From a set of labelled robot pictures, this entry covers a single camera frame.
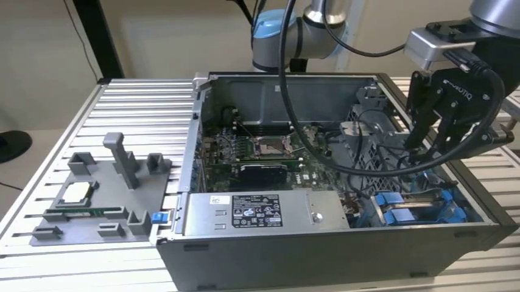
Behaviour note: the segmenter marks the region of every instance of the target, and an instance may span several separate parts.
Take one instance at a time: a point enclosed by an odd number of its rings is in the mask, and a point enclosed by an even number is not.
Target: aluminum extrusion table
[[[410,78],[393,80],[407,93]],[[515,101],[516,97],[520,91],[510,99]],[[149,242],[42,247],[29,243],[41,214],[70,174],[67,159],[78,151],[90,151],[97,159],[110,159],[102,144],[110,131],[123,132],[126,148],[137,158],[162,152],[172,159],[164,209],[174,207],[192,104],[192,80],[125,79],[98,85],[0,223],[0,291],[177,290]],[[503,147],[464,163],[520,223],[520,159]],[[285,291],[303,290],[520,291],[520,231],[490,251],[467,254],[435,278]]]

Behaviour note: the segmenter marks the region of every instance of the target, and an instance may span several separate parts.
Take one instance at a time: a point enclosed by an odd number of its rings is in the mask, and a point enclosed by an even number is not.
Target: wire
[[[279,47],[279,82],[280,82],[280,88],[281,88],[281,95],[285,105],[285,110],[288,112],[289,120],[293,123],[296,133],[299,135],[299,138],[301,140],[301,143],[304,144],[307,150],[309,151],[311,155],[319,160],[325,166],[331,167],[336,171],[352,175],[364,175],[364,176],[373,176],[373,177],[388,177],[388,176],[401,176],[401,175],[410,175],[412,173],[422,172],[423,170],[428,170],[438,165],[444,164],[450,160],[455,159],[458,155],[462,154],[462,152],[470,148],[475,141],[480,139],[483,132],[488,129],[490,125],[492,124],[496,113],[500,110],[500,104],[506,96],[506,88],[504,88],[504,82],[498,75],[498,73],[491,70],[486,69],[482,72],[482,76],[486,77],[492,85],[494,88],[494,96],[492,96],[492,105],[490,108],[490,111],[486,114],[486,117],[483,118],[482,122],[479,123],[479,126],[475,127],[472,133],[470,136],[463,140],[460,144],[455,148],[452,148],[446,154],[438,156],[431,161],[427,161],[419,165],[411,166],[405,169],[396,169],[396,170],[387,170],[387,171],[372,171],[372,170],[361,170],[361,169],[353,169],[351,167],[344,167],[339,164],[336,164],[333,161],[327,159],[315,149],[312,144],[309,143],[309,140],[307,138],[307,135],[301,129],[299,118],[295,114],[293,109],[293,103],[292,99],[289,97],[289,91],[288,91],[288,76],[285,74],[285,48],[287,48],[287,42],[288,42],[288,28],[289,28],[289,19],[291,15],[293,13],[296,0],[288,1],[288,8],[285,9],[284,13],[284,20],[283,20],[283,26],[281,26],[281,39],[280,39],[280,47]]]
[[[395,47],[393,49],[391,49],[385,52],[381,52],[381,53],[369,53],[369,52],[364,52],[363,50],[353,48],[352,46],[345,44],[341,41],[341,39],[337,37],[337,35],[335,34],[335,32],[331,28],[331,25],[329,25],[329,20],[327,19],[325,11],[327,11],[327,0],[324,0],[324,2],[323,2],[323,21],[324,21],[325,29],[327,29],[329,35],[333,37],[335,41],[339,43],[339,45],[343,46],[344,48],[347,48],[347,50],[349,50],[355,54],[359,54],[359,55],[369,57],[369,58],[379,58],[379,57],[385,57],[388,55],[392,55],[393,53],[399,52],[400,50],[403,50],[405,48],[405,45],[403,44],[399,47]]]
[[[74,18],[73,18],[71,10],[69,8],[67,0],[63,0],[63,3],[65,3],[66,8],[67,8],[67,14],[69,14],[69,17],[70,17],[71,22],[73,22],[74,30],[77,31],[78,38],[81,39],[81,42],[82,42],[83,53],[85,53],[85,57],[87,59],[89,67],[90,67],[90,70],[93,70],[93,74],[95,75],[95,79],[97,79],[95,81],[98,82],[98,80],[99,80],[98,74],[97,74],[95,68],[93,67],[93,63],[90,62],[89,53],[87,53],[87,46],[85,44],[81,32],[78,31],[77,23],[74,22]]]
[[[264,11],[264,8],[266,6],[266,2],[268,2],[268,0],[260,0],[260,3],[258,3],[258,0],[256,0],[256,2],[254,2],[254,10],[253,10],[254,20],[253,20],[253,26],[252,26],[252,48],[253,48],[254,33],[257,30],[257,24],[258,24],[258,17]]]
[[[12,188],[15,190],[21,190],[21,191],[25,190],[23,188],[12,186],[11,184],[4,184],[3,182],[0,182],[0,186],[10,187],[10,188]]]
[[[254,8],[253,8],[253,23],[252,23],[252,32],[250,32],[250,43],[252,43],[252,49],[253,49],[253,36],[254,36],[254,30],[257,27],[257,8],[258,8],[258,0],[254,1]]]

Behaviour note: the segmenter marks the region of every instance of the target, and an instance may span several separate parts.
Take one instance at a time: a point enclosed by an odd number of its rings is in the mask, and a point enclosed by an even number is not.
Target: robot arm
[[[435,70],[416,71],[412,75],[408,111],[414,130],[405,148],[422,144],[431,126],[440,120],[432,149],[418,160],[428,160],[435,151],[446,153],[460,143],[492,103],[491,85],[479,72],[458,62],[459,58],[475,58],[476,66],[486,66],[500,75],[507,95],[520,85],[520,18],[516,17],[520,2],[475,0],[471,12],[472,18],[430,23],[426,28],[412,30],[405,45],[405,54],[418,65]],[[514,134],[506,127],[490,128],[459,159],[512,141]]]
[[[303,17],[292,16],[288,30],[288,66],[291,58],[327,58],[337,43],[323,22],[324,0],[313,0]],[[327,1],[327,20],[333,33],[341,37],[347,25],[347,0]],[[261,14],[254,28],[253,65],[257,71],[277,72],[279,43],[284,10],[270,10]]]

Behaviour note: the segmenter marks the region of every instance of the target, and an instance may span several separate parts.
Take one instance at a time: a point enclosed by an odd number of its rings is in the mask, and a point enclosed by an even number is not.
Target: white wall
[[[367,52],[383,52],[407,42],[408,33],[434,21],[470,16],[472,0],[353,0],[364,2],[353,47]],[[383,58],[348,56],[351,72],[385,72],[391,76],[411,76],[419,67],[403,52]]]
[[[253,11],[253,0],[248,0]],[[311,1],[299,1],[301,15]],[[268,9],[287,1],[268,1]],[[103,0],[109,27],[129,77],[190,78],[196,72],[250,71],[250,26],[225,0]],[[309,70],[333,71],[335,59]]]
[[[2,0],[0,130],[65,128],[94,85],[62,0]]]

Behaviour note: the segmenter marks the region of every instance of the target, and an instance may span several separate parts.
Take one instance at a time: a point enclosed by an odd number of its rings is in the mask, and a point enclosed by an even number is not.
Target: motherboard
[[[332,156],[325,133],[304,129],[313,146]],[[210,192],[261,190],[337,190],[345,192],[336,172],[319,163],[291,127],[262,129],[238,124],[205,138],[206,185]]]

